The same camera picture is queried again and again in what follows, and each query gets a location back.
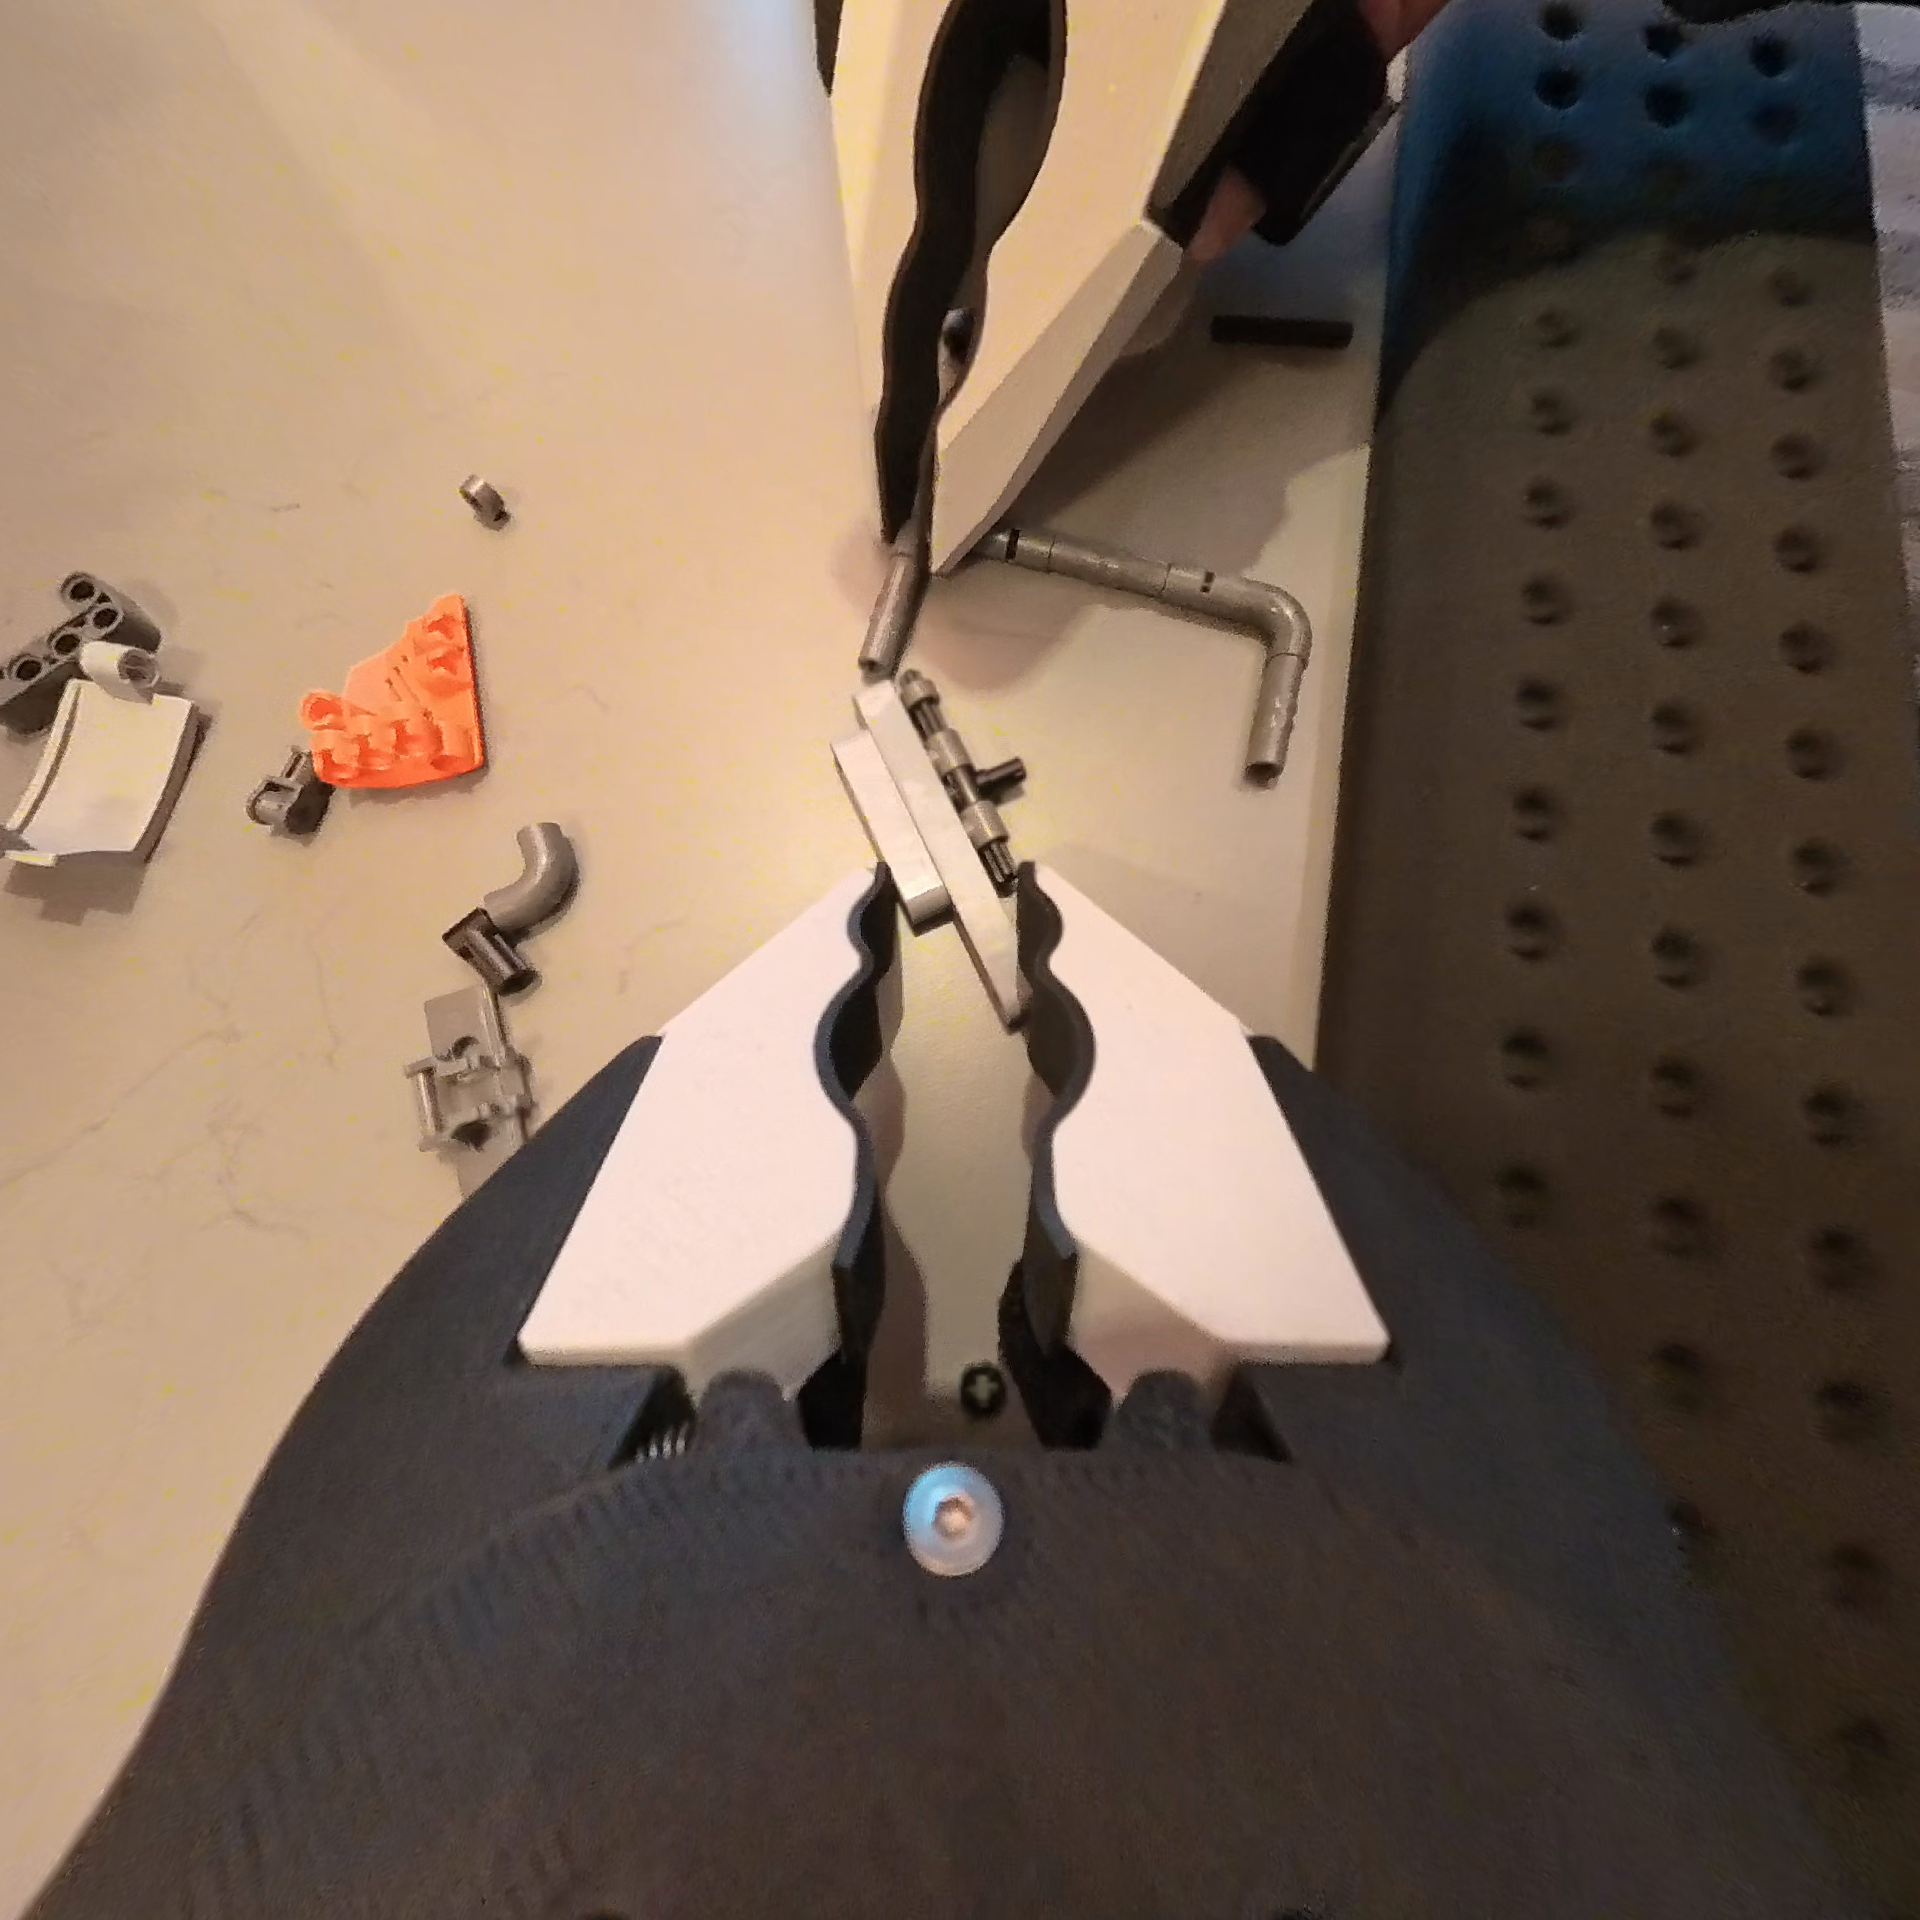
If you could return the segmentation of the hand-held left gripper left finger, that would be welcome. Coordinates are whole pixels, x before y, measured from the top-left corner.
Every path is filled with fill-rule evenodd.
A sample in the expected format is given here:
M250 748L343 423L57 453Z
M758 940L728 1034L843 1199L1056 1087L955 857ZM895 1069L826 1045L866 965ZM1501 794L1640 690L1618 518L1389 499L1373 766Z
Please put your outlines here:
M897 892L851 870L663 1025L518 1331L525 1359L767 1377L818 1450L861 1441L883 1275L880 1062Z

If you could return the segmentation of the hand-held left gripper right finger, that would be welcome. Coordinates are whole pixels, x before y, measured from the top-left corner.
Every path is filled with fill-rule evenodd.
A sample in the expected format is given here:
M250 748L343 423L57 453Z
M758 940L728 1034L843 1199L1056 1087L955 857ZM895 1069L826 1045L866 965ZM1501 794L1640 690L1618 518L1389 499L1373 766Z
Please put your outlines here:
M1256 1366L1366 1366L1389 1333L1253 1034L1056 870L1017 878L1038 1086L1017 1258L1017 1396L1091 1450L1143 1381L1203 1417Z

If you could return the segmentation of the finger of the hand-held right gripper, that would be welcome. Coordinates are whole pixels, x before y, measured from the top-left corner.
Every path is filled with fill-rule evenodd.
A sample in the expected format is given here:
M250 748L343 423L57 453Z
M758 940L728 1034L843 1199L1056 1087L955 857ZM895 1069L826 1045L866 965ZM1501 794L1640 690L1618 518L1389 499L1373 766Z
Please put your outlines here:
M986 252L967 372L934 427L927 562L1015 500L1177 279L1194 187L1306 5L1069 3L1049 21L1038 171Z
M1082 5L840 5L832 157L880 533L969 553L1085 356L1050 140Z

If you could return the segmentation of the grey bent rod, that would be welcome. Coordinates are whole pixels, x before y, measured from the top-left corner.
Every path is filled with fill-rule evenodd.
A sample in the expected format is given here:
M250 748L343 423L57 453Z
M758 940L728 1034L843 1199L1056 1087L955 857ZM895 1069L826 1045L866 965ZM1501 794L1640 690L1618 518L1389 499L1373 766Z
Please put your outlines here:
M1311 621L1286 590L1242 573L1150 559L1079 538L1001 524L973 542L967 562L995 562L1047 573L1102 593L1158 604L1223 629L1250 634L1263 649L1259 685L1242 755L1254 785L1282 779L1289 742L1311 658ZM869 629L856 654L866 681L889 681L913 636L929 562L911 533L895 540Z

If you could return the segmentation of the light grey double toy beam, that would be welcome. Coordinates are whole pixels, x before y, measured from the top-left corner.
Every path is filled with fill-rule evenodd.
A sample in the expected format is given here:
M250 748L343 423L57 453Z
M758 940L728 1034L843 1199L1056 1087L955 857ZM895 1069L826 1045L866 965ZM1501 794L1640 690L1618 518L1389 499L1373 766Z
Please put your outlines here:
M875 857L895 882L911 930L950 923L995 1019L1018 1026L1026 983L1017 916L995 892L942 774L890 681L851 698L855 731L832 742L832 762Z

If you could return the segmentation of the grey toy elbow pipe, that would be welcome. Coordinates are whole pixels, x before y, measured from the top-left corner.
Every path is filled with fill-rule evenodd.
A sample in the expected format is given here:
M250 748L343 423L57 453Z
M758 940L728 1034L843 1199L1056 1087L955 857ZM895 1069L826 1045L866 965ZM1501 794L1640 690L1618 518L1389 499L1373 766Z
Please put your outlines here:
M517 850L518 875L482 898L486 918L506 938L553 922L573 898L581 878L576 845L557 822L518 828Z

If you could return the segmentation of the person's right hand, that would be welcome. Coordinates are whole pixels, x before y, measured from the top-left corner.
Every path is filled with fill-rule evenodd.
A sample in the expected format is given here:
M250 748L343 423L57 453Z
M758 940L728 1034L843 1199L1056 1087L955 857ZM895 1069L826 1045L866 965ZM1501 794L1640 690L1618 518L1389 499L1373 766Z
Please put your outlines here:
M1262 183L1240 167L1224 164L1185 244L1189 260L1194 267L1207 267L1242 239L1263 237L1265 214L1269 201Z

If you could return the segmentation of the grey flat toy plate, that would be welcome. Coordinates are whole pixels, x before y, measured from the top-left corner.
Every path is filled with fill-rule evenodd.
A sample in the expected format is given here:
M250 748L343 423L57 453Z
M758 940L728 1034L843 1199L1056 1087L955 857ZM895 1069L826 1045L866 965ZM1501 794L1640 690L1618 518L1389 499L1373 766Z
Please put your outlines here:
M422 1006L425 1055L406 1062L417 1149L442 1158L472 1188L529 1134L531 1074L486 986Z

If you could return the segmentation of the black toy clip connector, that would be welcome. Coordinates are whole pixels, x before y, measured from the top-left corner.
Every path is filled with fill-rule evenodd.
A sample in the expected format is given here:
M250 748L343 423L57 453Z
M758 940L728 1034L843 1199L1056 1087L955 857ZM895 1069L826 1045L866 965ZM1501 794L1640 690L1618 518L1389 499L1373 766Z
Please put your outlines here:
M440 932L440 945L472 972L493 996L513 996L537 986L539 972L518 940L478 906Z

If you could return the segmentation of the black dotted mat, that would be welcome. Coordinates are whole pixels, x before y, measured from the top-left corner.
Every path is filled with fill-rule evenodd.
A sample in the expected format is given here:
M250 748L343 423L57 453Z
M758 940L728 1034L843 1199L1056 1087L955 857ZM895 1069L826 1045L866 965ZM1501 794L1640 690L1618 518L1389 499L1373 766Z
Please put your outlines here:
M1318 1055L1557 1307L1915 1915L1915 703L1855 26L1448 5Z

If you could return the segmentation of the orange toy wedge panel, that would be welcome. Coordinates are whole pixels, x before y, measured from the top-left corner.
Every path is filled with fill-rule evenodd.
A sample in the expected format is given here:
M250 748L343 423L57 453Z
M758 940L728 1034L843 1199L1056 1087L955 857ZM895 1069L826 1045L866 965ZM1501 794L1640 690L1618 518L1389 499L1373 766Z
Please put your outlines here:
M317 779L394 791L478 774L489 764L467 605L457 593L355 662L339 690L307 690L297 710Z

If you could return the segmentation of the dark grey small toy connector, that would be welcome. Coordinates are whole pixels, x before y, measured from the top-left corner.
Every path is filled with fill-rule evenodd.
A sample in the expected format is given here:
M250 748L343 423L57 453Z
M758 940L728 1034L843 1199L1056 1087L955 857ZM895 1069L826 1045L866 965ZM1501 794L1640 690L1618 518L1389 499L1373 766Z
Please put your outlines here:
M250 789L245 812L250 826L304 841L322 828L334 791L312 751L289 750L278 770Z

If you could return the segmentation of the light grey curved toy panel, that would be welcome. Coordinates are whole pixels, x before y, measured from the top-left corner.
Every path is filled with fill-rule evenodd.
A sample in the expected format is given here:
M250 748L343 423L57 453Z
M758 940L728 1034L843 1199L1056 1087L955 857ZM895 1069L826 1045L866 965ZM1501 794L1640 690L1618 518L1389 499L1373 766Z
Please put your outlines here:
M18 866L151 859L201 742L203 708L160 687L146 649L87 641L77 667L2 829L3 859Z

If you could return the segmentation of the dark grey angled toy beam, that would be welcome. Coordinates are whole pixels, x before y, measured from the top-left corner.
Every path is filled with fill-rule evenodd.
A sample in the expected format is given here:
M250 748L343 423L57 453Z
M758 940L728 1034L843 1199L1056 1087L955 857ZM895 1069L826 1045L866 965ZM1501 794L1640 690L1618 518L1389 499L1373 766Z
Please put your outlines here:
M160 627L95 571L73 571L59 582L59 621L34 641L2 649L2 727L11 737L46 731L64 692L79 676L79 649L91 641L130 644L146 654L162 647Z

